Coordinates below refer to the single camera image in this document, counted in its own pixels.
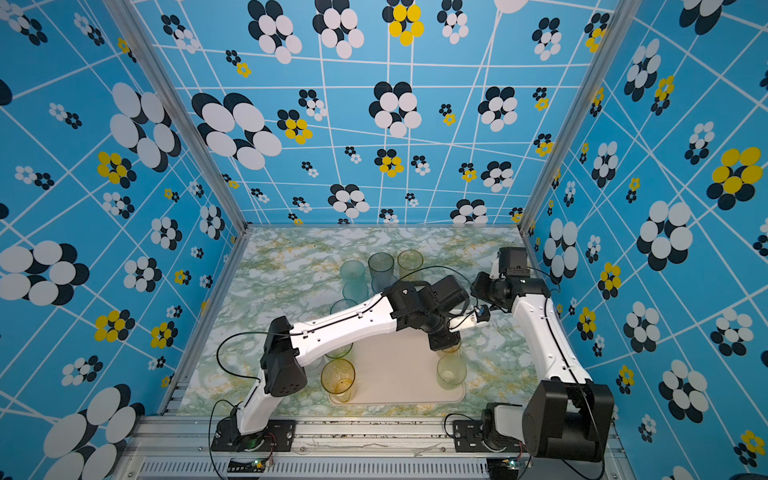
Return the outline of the short green cup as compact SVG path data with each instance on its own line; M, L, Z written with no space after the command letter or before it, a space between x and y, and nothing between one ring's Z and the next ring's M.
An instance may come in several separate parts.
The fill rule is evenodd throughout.
M463 385L467 377L465 361L457 354L441 357L436 367L438 385L445 390L452 390Z

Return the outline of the yellow tall glass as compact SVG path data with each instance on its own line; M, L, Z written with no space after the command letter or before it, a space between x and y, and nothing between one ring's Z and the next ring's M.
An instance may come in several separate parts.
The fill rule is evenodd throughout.
M424 257L418 250L407 249L398 254L397 265L399 273L405 276L422 268L424 266Z
M321 386L332 401L348 403L355 394L356 370L346 359L328 362L321 372Z

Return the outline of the green tall glass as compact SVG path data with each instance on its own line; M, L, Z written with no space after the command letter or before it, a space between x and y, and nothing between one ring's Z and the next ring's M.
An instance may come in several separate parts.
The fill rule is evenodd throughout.
M351 353L353 346L354 344L350 343L345 346L333 349L330 352L326 353L325 357L329 360L343 359Z

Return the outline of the blue clear tall glass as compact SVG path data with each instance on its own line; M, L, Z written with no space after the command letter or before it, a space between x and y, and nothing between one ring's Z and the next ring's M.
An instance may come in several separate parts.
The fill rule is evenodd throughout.
M350 299L341 299L336 301L330 308L330 314L354 312L358 303Z

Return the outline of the yellow tall glass front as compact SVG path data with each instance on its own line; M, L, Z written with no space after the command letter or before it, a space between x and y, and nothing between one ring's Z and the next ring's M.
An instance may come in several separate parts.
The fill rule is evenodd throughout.
M321 372L321 386L332 401L348 403L355 394L356 370L346 359L328 362Z

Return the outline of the short yellow cup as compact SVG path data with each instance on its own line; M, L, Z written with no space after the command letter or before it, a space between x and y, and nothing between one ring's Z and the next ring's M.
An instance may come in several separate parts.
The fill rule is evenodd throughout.
M445 349L439 350L437 352L437 354L438 354L438 356L440 358L448 356L448 355L457 355L459 353L460 349L461 349L461 345L462 345L462 343L458 342L458 343L456 343L455 345L453 345L453 346L451 346L449 348L445 348Z

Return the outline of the short clear dimpled cup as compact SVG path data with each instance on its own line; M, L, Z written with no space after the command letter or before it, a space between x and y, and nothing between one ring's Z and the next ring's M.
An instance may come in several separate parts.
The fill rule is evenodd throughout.
M321 355L304 366L306 372L319 371L325 364L325 356Z

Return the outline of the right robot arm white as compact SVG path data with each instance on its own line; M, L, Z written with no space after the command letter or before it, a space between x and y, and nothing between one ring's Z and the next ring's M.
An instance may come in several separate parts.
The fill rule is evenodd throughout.
M612 422L613 394L594 382L577 360L546 283L530 274L526 250L501 248L491 271L477 275L472 292L521 327L539 379L526 405L486 406L481 417L486 446L502 450L521 443L533 457L600 462Z

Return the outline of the blue tall dimpled cup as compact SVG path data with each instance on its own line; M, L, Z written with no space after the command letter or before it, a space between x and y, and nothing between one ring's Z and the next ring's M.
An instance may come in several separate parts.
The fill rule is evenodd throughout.
M382 272L375 275L371 281L371 289L374 294L383 293L391 287L397 278L390 272Z

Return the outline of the teal dimpled tall cup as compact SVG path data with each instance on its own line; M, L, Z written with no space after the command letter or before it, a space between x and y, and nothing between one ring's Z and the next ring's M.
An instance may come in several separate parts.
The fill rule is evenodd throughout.
M365 265L358 260L345 261L340 267L340 275L344 284L364 283L365 273Z
M370 298L367 284L364 280L350 280L342 288L342 295L345 299L361 304Z

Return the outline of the teal dimpled tall cup rear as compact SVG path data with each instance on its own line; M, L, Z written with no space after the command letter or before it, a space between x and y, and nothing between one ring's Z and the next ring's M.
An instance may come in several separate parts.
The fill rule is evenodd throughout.
M365 265L358 260L345 261L340 267L340 275L344 284L364 283L365 273Z

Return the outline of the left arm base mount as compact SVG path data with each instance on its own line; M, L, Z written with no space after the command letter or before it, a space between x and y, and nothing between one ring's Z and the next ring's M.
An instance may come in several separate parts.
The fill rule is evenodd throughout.
M213 452L289 452L295 437L295 420L269 420L264 430L241 434L234 418L224 418L216 426L210 444Z

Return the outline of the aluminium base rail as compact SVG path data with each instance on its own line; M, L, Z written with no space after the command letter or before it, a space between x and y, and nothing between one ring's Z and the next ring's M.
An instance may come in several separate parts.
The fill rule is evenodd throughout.
M602 462L564 464L525 449L460 453L435 418L317 417L297 421L287 452L211 452L202 417L152 417L137 428L116 479L487 479L499 466L517 479L632 479L610 433Z

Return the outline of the aluminium corner post right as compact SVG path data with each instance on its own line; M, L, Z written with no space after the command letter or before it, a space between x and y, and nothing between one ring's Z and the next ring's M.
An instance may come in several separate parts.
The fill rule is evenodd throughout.
M611 23L609 24L607 35L602 40L598 52L586 71L584 80L556 136L553 151L547 157L547 161L526 204L522 222L519 224L523 237L526 237L527 229L536 220L538 212L547 196L551 180L567 157L568 150L586 118L588 106L597 90L601 87L641 5L641 0L619 1L616 10L611 15Z

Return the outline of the aluminium corner post left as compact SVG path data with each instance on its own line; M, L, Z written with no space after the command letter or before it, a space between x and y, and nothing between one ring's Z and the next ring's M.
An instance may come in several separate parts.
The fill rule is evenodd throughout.
M171 120L177 126L181 139L189 148L192 158L220 201L222 208L233 221L238 233L240 235L245 234L248 230L246 219L237 206L233 195L224 185L221 172L200 137L194 122L187 113L185 104L174 88L173 82L168 75L168 69L161 62L145 30L141 27L138 14L129 1L104 1L104 5L120 32L125 35L131 49L135 52L138 64L149 80L154 92L166 107Z

